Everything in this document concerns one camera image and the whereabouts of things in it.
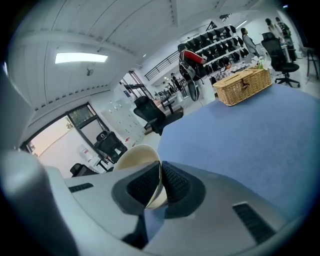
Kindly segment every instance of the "ceiling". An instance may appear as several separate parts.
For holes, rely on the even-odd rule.
[[[41,0],[15,33],[8,73],[37,112],[49,112],[68,99],[113,88],[143,54],[192,26],[248,10],[258,1]],[[66,52],[98,53],[108,59],[55,64],[56,54]],[[87,68],[93,70],[91,76]]]

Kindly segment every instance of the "ceiling light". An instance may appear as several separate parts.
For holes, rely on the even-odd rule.
[[[239,26],[237,26],[235,29],[240,28],[243,24],[245,24],[247,22],[247,20],[245,20],[244,22],[242,22]]]
[[[108,56],[82,53],[82,52],[65,52],[57,53],[55,56],[55,64],[66,62],[105,62]]]

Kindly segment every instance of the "blue tablecloth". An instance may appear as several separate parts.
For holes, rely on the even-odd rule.
[[[278,84],[232,107],[216,100],[166,126],[158,153],[241,182],[290,220],[318,192],[320,101]]]

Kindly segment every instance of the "beige cup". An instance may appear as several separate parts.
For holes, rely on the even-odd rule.
[[[145,163],[152,163],[155,161],[159,161],[161,164],[160,157],[157,151],[154,150],[153,147],[140,144],[130,148],[127,152],[125,152],[118,162],[114,165],[113,171],[121,171],[126,168],[139,166]],[[161,170],[159,169],[159,185],[154,191],[149,203],[147,204],[147,209],[155,209],[160,207],[167,201],[167,194],[164,186],[162,185],[162,177]]]

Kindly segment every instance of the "black office chair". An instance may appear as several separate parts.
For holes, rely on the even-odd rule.
[[[134,101],[136,108],[133,112],[151,125],[152,131],[162,135],[165,126],[184,116],[183,112],[177,112],[166,116],[156,104],[147,96],[141,96]]]
[[[282,74],[284,74],[284,78],[277,78],[275,83],[280,81],[278,84],[287,83],[290,87],[292,87],[291,83],[297,83],[297,86],[300,87],[300,83],[298,81],[289,78],[289,73],[297,71],[299,69],[299,65],[287,63],[287,59],[281,49],[279,40],[275,38],[274,34],[268,32],[262,35],[264,40],[261,41],[261,44],[271,57],[272,67],[275,71],[282,72]]]
[[[74,166],[72,166],[70,172],[72,173],[72,177],[99,174],[93,170],[90,170],[87,166],[81,163],[76,163]]]
[[[96,140],[97,142],[94,144],[94,147],[107,154],[114,163],[118,162],[120,157],[128,150],[113,131],[102,131],[96,137]]]

